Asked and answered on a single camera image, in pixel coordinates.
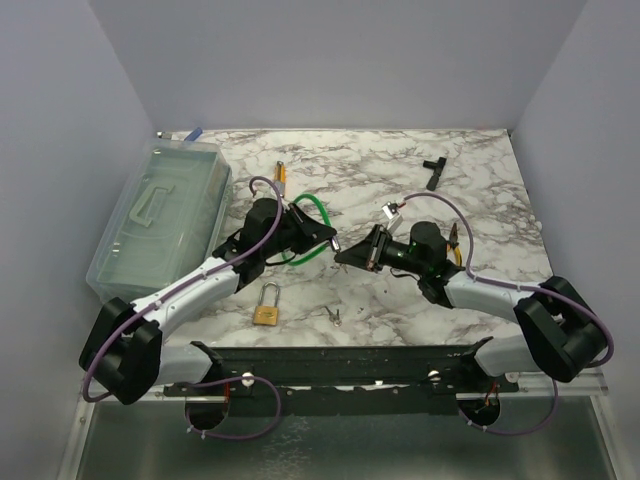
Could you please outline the green cable lock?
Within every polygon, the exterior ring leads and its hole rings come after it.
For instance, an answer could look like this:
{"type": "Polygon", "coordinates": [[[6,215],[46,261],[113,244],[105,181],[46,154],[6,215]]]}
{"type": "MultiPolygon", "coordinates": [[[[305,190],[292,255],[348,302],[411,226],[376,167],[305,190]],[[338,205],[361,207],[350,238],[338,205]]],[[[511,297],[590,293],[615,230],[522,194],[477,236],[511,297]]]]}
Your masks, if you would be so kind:
{"type": "MultiPolygon", "coordinates": [[[[313,205],[318,210],[318,212],[320,213],[324,224],[326,226],[331,226],[331,220],[330,220],[329,214],[328,214],[324,204],[316,196],[314,196],[314,195],[312,195],[310,193],[302,193],[302,194],[298,195],[293,200],[293,203],[294,204],[299,204],[301,201],[305,201],[305,200],[312,202],[313,205]]],[[[328,244],[321,245],[321,246],[317,247],[316,249],[312,250],[311,252],[307,253],[306,255],[301,257],[300,259],[296,259],[294,257],[287,258],[284,254],[282,254],[281,257],[282,257],[282,260],[285,262],[286,265],[290,265],[292,267],[297,267],[297,266],[301,266],[301,265],[303,265],[303,264],[315,259],[319,255],[321,255],[325,250],[327,250],[328,248],[329,248],[328,244]]]]}

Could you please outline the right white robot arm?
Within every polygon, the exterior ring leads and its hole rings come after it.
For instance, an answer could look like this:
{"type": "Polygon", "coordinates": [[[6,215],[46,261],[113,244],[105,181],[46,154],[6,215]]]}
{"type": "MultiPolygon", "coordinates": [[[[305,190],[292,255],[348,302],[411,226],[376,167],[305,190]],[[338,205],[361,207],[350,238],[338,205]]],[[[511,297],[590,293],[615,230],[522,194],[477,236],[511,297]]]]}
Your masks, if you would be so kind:
{"type": "Polygon", "coordinates": [[[606,335],[572,285],[552,277],[541,285],[509,288],[474,280],[447,257],[447,242],[432,222],[419,222],[406,244],[375,226],[356,245],[336,254],[339,264],[370,272],[398,269],[417,276],[421,294],[448,309],[479,311],[517,324],[520,334],[489,339],[473,347],[472,360],[460,367],[460,379],[480,392],[510,372],[541,371],[568,383],[607,347],[606,335]]]}

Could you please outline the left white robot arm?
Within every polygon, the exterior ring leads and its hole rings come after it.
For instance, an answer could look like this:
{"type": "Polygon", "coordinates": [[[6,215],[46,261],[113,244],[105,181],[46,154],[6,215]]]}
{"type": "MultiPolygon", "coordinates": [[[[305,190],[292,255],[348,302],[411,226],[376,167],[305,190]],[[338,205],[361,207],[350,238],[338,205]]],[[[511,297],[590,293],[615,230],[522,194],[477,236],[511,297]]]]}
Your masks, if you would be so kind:
{"type": "Polygon", "coordinates": [[[92,381],[123,405],[163,384],[188,383],[201,395],[214,393],[222,372],[206,347],[193,342],[171,350],[165,341],[209,305],[256,280],[272,257],[285,251],[304,254],[336,237],[333,227],[295,204],[255,201],[243,226],[193,271],[143,298],[114,298],[102,306],[79,357],[84,399],[93,399],[92,381]]]}

